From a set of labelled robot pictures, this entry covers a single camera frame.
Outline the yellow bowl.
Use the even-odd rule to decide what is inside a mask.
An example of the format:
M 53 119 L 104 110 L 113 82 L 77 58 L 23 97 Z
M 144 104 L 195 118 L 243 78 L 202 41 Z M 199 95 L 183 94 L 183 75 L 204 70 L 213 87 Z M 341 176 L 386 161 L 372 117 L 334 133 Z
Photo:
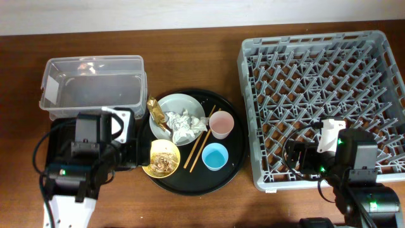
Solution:
M 177 170 L 180 165 L 180 151 L 169 140 L 158 139 L 151 142 L 149 150 L 150 163 L 143 166 L 143 171 L 156 179 L 166 178 Z

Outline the food scraps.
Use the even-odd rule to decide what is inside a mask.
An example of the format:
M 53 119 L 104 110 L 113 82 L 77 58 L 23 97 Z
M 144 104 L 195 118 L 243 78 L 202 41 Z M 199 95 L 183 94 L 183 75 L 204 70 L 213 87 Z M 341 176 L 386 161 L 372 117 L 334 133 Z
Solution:
M 178 166 L 178 159 L 173 153 L 158 153 L 152 155 L 149 169 L 156 175 L 172 173 Z

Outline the gold foil wrapper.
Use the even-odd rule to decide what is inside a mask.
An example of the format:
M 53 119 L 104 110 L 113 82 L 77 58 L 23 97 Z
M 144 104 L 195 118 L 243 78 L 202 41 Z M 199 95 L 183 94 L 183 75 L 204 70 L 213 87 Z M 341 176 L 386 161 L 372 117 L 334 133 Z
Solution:
M 152 97 L 149 96 L 147 99 L 147 108 L 149 110 L 150 115 L 152 116 L 152 119 L 156 123 L 156 125 L 162 129 L 164 132 L 168 133 L 171 135 L 172 130 L 169 128 L 169 126 L 166 123 L 166 116 L 163 110 L 161 109 L 158 101 Z

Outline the white tissue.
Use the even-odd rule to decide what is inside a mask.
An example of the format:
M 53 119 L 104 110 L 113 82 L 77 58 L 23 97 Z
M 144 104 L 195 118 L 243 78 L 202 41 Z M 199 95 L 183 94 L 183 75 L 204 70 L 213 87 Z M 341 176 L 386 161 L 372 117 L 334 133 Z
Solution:
M 167 117 L 167 126 L 171 128 L 171 140 L 174 144 L 180 146 L 191 143 L 199 137 L 201 133 L 207 131 L 209 117 L 195 117 L 190 115 L 187 110 L 183 113 L 165 112 Z

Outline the blue plastic cup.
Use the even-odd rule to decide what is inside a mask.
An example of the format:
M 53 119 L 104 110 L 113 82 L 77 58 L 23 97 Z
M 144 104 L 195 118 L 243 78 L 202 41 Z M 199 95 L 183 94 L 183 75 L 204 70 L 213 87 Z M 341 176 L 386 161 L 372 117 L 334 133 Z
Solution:
M 211 171 L 218 171 L 228 161 L 228 150 L 220 143 L 211 143 L 204 147 L 202 151 L 202 161 Z

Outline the pink plastic cup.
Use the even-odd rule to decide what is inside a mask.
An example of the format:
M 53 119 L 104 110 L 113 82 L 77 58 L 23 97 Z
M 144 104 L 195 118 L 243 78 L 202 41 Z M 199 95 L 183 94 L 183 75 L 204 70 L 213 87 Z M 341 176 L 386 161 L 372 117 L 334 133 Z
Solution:
M 216 111 L 209 119 L 209 128 L 217 139 L 226 138 L 234 128 L 234 118 L 226 111 Z

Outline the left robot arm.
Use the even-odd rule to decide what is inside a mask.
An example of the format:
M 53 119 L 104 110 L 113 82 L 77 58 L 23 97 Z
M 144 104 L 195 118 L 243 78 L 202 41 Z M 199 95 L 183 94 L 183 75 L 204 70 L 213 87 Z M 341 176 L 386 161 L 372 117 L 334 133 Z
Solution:
M 87 227 L 102 186 L 117 172 L 149 164 L 149 144 L 135 135 L 130 110 L 80 113 L 55 120 L 41 139 L 47 141 L 39 189 L 44 227 Z

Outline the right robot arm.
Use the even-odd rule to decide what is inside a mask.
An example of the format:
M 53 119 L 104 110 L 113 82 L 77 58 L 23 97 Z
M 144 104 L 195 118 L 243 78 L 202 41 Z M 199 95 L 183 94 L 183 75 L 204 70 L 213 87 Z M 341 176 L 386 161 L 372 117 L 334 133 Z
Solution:
M 395 191 L 377 182 L 378 145 L 361 129 L 342 129 L 333 136 L 334 148 L 322 151 L 313 142 L 287 139 L 283 161 L 304 175 L 318 175 L 318 183 L 332 186 L 333 203 L 344 216 L 344 227 L 404 227 Z

